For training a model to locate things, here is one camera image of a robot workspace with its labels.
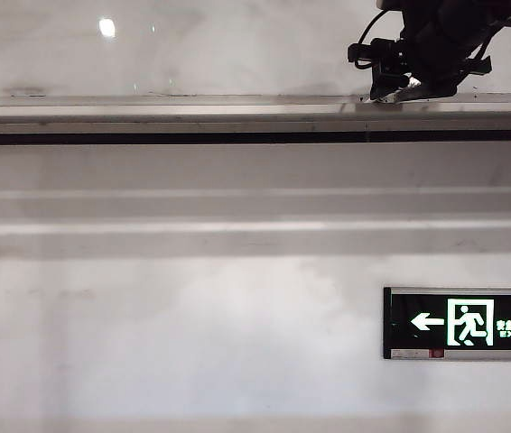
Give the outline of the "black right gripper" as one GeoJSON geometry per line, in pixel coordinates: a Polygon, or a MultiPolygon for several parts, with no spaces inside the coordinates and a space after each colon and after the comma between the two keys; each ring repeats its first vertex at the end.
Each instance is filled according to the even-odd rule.
{"type": "Polygon", "coordinates": [[[378,1],[383,12],[402,14],[404,28],[395,41],[381,41],[372,67],[370,99],[382,99],[421,84],[418,98],[452,97],[469,75],[492,71],[488,45],[511,27],[511,1],[378,1]]]}

